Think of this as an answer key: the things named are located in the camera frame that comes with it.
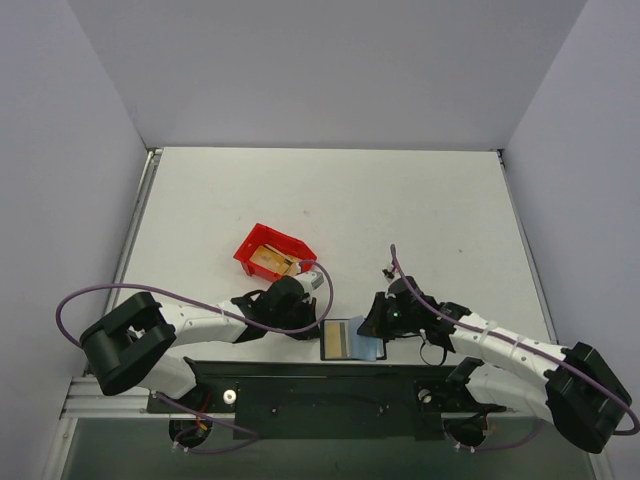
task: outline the red plastic bin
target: red plastic bin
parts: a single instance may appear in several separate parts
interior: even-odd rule
[[[242,264],[242,268],[247,275],[257,275],[260,278],[275,282],[282,278],[282,275],[272,272],[260,265],[256,265],[251,261],[251,257],[256,249],[261,245],[271,245],[277,248],[282,253],[293,255],[300,260],[317,260],[318,257],[315,253],[301,240],[290,237],[284,233],[278,232],[273,228],[269,228],[261,223],[256,223],[253,230],[249,233],[247,238],[242,242],[240,248],[235,253],[233,258],[238,260]],[[305,264],[301,266],[303,272],[310,270],[312,265]]]

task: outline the gray wall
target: gray wall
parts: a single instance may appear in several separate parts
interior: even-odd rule
[[[63,0],[1,2],[0,63],[0,476],[31,479],[83,365],[56,303],[112,277],[145,151]]]
[[[560,339],[596,345],[636,402],[639,25],[637,0],[590,0],[506,149]],[[640,438],[609,445],[616,478],[638,478]]]
[[[69,0],[148,145],[504,147],[585,0]]]

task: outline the purple cable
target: purple cable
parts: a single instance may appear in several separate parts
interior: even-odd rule
[[[416,298],[416,300],[418,300],[418,302],[420,302],[427,310],[431,311],[433,314],[435,314],[438,317],[442,318],[443,320],[451,323],[452,325],[455,325],[456,327],[465,328],[467,330],[470,330],[470,331],[476,332],[476,333],[484,333],[484,330],[482,328],[478,328],[478,327],[475,327],[473,325],[467,325],[465,323],[461,323],[461,322],[459,322],[459,321],[457,321],[457,320],[445,315],[444,313],[438,311],[436,308],[432,307],[426,301],[424,301],[422,299],[422,297],[420,297],[420,294],[417,292],[417,290],[411,286],[411,283],[409,283],[409,280],[407,280],[407,277],[404,274],[404,271],[402,270],[402,267],[400,267],[400,262],[398,262],[398,257],[396,255],[396,246],[392,244],[391,247],[390,247],[390,250],[391,250],[392,263],[396,267],[396,269],[398,270],[398,273],[400,274],[400,278],[402,278],[402,280],[404,281],[405,285],[407,286],[407,288],[409,289],[411,294]],[[504,342],[507,342],[510,345],[515,345],[517,343],[515,340],[507,337],[506,335],[498,333],[498,332],[489,331],[489,332],[487,332],[487,335],[489,335],[490,337],[498,338],[498,339],[500,339],[500,340],[502,340]],[[581,380],[584,380],[590,386],[592,386],[593,388],[598,390],[600,393],[602,393],[607,398],[609,398],[612,402],[614,402],[616,405],[618,405],[627,415],[629,415],[629,417],[631,417],[631,421],[633,422],[633,427],[630,428],[629,430],[616,430],[615,432],[613,432],[614,435],[631,436],[631,435],[636,435],[638,432],[640,432],[640,420],[638,419],[637,415],[633,412],[633,410],[631,410],[631,407],[629,407],[629,405],[627,405],[620,398],[618,398],[618,396],[615,393],[613,393],[610,390],[606,389],[605,387],[600,385],[598,382],[593,380],[591,377],[589,377],[585,373],[583,373],[580,370],[578,370],[577,368],[575,368],[574,366],[569,365],[567,362],[563,362],[562,360],[558,360],[557,358],[552,357],[551,355],[549,355],[546,352],[543,352],[542,350],[538,350],[535,347],[531,347],[531,346],[523,344],[523,343],[519,343],[518,347],[522,348],[523,350],[526,350],[529,353],[533,353],[534,355],[538,355],[539,357],[542,357],[545,360],[549,360],[550,362],[553,362],[556,365],[561,366],[562,368],[564,368],[565,370],[569,371],[570,373],[572,373],[576,377],[580,378]]]
[[[518,440],[516,442],[507,443],[507,444],[504,444],[504,445],[489,446],[489,447],[483,447],[482,445],[480,445],[479,447],[474,447],[473,451],[475,453],[497,452],[497,451],[500,451],[500,450],[511,450],[512,448],[521,447],[521,446],[529,443],[534,438],[536,438],[538,436],[538,434],[542,431],[543,427],[544,427],[544,420],[538,420],[538,422],[536,423],[536,428],[534,428],[526,437],[521,438],[520,440]],[[460,448],[462,448],[463,450],[471,450],[471,447],[469,447],[468,445],[464,445],[464,444],[458,442],[455,438],[453,438],[451,436],[451,434],[449,432],[446,432],[446,434],[451,440],[453,440],[454,442],[459,444]]]
[[[317,267],[318,270],[320,270],[322,272],[322,274],[324,275],[324,278],[327,280],[327,286],[329,287],[329,301],[327,302],[327,308],[325,308],[324,312],[322,312],[322,315],[320,315],[318,320],[313,322],[311,325],[307,325],[306,327],[295,328],[293,330],[283,330],[281,328],[269,327],[267,325],[262,325],[261,323],[255,322],[253,320],[249,320],[248,318],[245,318],[243,316],[237,315],[235,313],[227,312],[226,310],[222,310],[221,308],[214,307],[213,305],[209,305],[207,303],[199,302],[198,300],[193,300],[192,298],[183,297],[182,295],[178,295],[177,293],[169,292],[168,290],[164,290],[162,288],[151,287],[149,285],[141,285],[141,284],[138,284],[138,283],[106,283],[106,284],[103,284],[103,285],[93,285],[91,287],[82,288],[80,290],[77,290],[77,291],[67,295],[58,304],[58,308],[56,308],[56,325],[58,326],[58,330],[60,330],[60,333],[62,333],[62,335],[64,335],[64,337],[67,340],[69,340],[71,343],[73,343],[76,347],[82,348],[82,345],[80,345],[80,342],[78,340],[76,340],[73,337],[73,335],[71,335],[69,333],[69,331],[62,324],[62,309],[65,307],[65,305],[67,303],[69,303],[71,300],[73,300],[74,298],[79,297],[80,295],[84,295],[84,294],[90,293],[90,292],[96,292],[98,290],[132,289],[132,290],[145,290],[147,292],[152,292],[152,293],[157,293],[159,295],[164,295],[165,297],[169,297],[169,298],[172,298],[174,300],[178,300],[180,302],[187,303],[189,305],[194,305],[194,306],[200,307],[200,308],[202,308],[204,310],[208,310],[210,312],[217,313],[219,315],[224,315],[225,317],[235,318],[236,320],[240,320],[241,322],[244,322],[247,325],[251,325],[253,327],[260,328],[261,330],[266,330],[267,332],[283,333],[283,334],[287,334],[287,335],[292,335],[292,334],[296,334],[296,333],[303,333],[303,332],[311,330],[312,328],[315,328],[318,325],[320,325],[324,321],[324,319],[327,318],[327,315],[329,315],[329,311],[331,310],[331,307],[333,306],[333,282],[331,281],[331,277],[329,276],[329,272],[327,272],[327,270],[322,265],[320,265],[318,262],[316,262],[314,260],[302,260],[300,263],[301,264],[310,263],[311,265]]]
[[[254,432],[253,430],[249,430],[248,428],[244,428],[244,427],[240,427],[238,425],[234,425],[233,423],[230,422],[225,422],[224,420],[220,420],[219,418],[214,418],[211,417],[209,415],[207,415],[206,413],[202,413],[202,412],[197,412],[196,410],[192,410],[189,407],[185,407],[184,405],[180,405],[178,402],[175,402],[173,400],[171,400],[169,397],[167,397],[166,395],[164,395],[163,393],[160,392],[155,392],[155,394],[152,393],[152,395],[155,395],[158,400],[160,400],[163,403],[166,403],[167,405],[173,407],[173,408],[177,408],[178,410],[181,410],[185,413],[190,413],[191,415],[195,415],[196,417],[201,418],[202,420],[207,420],[211,423],[214,423],[216,425],[220,425],[222,427],[227,427],[230,428],[232,430],[235,430],[237,432],[241,432],[241,433],[246,433],[248,435],[251,435],[252,438],[245,440],[242,443],[238,443],[237,445],[231,445],[229,447],[221,447],[221,448],[209,448],[209,449],[198,449],[196,450],[195,448],[189,448],[187,449],[188,453],[195,453],[198,455],[217,455],[220,453],[229,453],[229,452],[234,452],[236,450],[240,450],[241,448],[244,447],[248,447],[249,445],[251,445],[252,443],[255,443],[258,441],[259,436],[258,436],[258,432]],[[187,433],[193,432],[195,430],[197,430],[200,427],[192,427],[192,428],[187,428],[185,430],[182,430],[181,432],[179,432],[175,438],[173,439],[174,442],[178,442],[184,435],[186,435]]]

